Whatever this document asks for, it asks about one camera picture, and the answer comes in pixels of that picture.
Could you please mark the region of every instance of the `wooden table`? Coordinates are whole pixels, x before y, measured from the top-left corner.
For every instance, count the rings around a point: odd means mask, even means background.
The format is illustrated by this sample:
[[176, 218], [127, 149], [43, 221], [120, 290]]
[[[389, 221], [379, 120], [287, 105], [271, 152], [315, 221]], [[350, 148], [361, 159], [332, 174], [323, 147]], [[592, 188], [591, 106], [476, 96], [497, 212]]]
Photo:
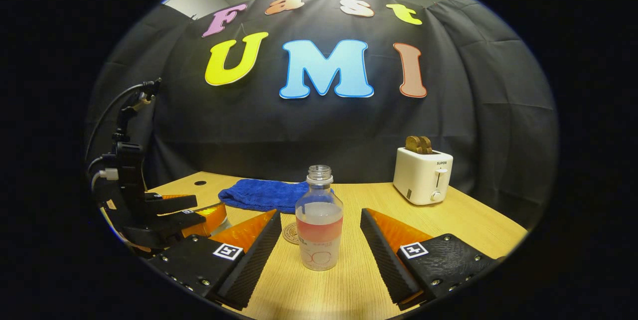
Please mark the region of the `wooden table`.
[[[150, 191], [195, 194], [198, 205], [191, 208], [194, 210], [219, 202], [219, 192], [239, 179], [199, 172]], [[206, 184], [194, 184], [202, 180]], [[337, 265], [324, 272], [308, 270], [301, 264], [297, 245], [280, 236], [248, 307], [238, 313], [259, 320], [375, 320], [409, 311], [400, 311], [390, 300], [359, 228], [362, 208], [385, 213], [431, 236], [452, 233], [492, 258], [508, 254], [526, 235], [526, 230], [514, 221], [452, 187], [443, 202], [428, 206], [409, 203], [392, 183], [333, 184], [332, 188], [344, 204]], [[232, 225], [260, 213], [230, 206], [226, 211]], [[282, 229], [294, 220], [292, 214], [281, 214]]]

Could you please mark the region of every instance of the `white cable connector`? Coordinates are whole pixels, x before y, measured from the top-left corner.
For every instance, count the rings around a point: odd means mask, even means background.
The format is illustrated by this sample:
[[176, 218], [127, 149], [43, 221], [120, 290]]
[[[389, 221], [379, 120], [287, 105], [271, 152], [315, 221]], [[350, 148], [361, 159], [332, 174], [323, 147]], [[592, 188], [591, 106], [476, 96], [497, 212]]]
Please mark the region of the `white cable connector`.
[[106, 178], [107, 180], [118, 180], [118, 168], [106, 168], [100, 171], [100, 178]]

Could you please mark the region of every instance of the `blue letter m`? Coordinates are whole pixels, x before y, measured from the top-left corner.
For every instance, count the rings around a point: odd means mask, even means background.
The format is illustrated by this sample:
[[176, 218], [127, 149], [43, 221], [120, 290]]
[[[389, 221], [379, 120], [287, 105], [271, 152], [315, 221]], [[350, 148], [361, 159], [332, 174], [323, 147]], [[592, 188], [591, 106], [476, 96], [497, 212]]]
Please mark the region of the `blue letter m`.
[[337, 71], [341, 72], [339, 84], [334, 88], [338, 96], [370, 97], [374, 94], [365, 77], [363, 52], [367, 43], [364, 41], [342, 40], [328, 58], [309, 40], [286, 42], [283, 49], [289, 53], [290, 60], [286, 86], [280, 90], [281, 98], [303, 98], [310, 94], [310, 87], [304, 84], [304, 72], [322, 96], [328, 93]]

